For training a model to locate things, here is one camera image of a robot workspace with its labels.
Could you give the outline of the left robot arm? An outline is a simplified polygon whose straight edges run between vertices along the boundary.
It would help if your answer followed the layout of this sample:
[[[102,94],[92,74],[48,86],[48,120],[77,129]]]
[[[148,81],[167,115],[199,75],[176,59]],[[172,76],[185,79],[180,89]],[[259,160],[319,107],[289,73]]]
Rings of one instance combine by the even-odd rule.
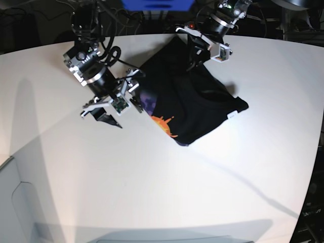
[[[213,60],[219,63],[228,61],[232,55],[230,44],[223,37],[234,29],[238,20],[247,15],[252,1],[213,1],[215,8],[202,24],[198,23],[199,13],[191,27],[176,28],[177,33],[187,35],[188,67],[187,71]]]

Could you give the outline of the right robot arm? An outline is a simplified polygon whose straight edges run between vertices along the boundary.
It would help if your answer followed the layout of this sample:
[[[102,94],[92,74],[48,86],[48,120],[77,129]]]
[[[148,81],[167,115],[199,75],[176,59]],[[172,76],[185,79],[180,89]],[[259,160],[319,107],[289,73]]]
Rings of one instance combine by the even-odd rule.
[[[131,106],[139,112],[143,108],[136,90],[138,79],[145,73],[127,63],[129,69],[123,77],[115,77],[110,68],[120,59],[121,49],[114,46],[117,17],[104,1],[76,1],[71,15],[71,28],[76,35],[73,47],[64,55],[64,64],[94,97],[83,106],[81,117],[90,114],[96,121],[120,128],[121,125],[105,108],[111,106],[122,115]]]

